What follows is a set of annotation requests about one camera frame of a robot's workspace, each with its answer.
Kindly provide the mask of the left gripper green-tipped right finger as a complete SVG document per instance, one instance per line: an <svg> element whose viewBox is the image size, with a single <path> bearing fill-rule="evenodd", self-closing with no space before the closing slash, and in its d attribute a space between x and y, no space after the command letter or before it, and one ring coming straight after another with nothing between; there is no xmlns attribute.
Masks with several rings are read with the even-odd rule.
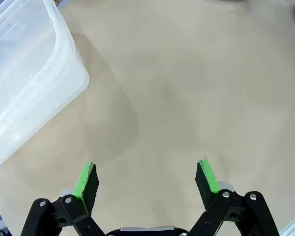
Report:
<svg viewBox="0 0 295 236"><path fill-rule="evenodd" d="M205 211L189 231L190 236L214 236L224 222L233 222L242 236L278 236L279 232L263 195L244 196L223 189L207 159L199 160L195 181Z"/></svg>

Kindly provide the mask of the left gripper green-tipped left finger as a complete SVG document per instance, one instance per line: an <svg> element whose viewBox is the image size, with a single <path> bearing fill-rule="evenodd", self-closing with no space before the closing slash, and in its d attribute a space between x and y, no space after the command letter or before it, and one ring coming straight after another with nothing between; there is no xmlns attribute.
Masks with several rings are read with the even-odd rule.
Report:
<svg viewBox="0 0 295 236"><path fill-rule="evenodd" d="M36 199L29 210L22 236L58 236L64 227L72 226L80 236L104 236L91 217L99 180L96 165L87 163L72 194L56 201Z"/></svg>

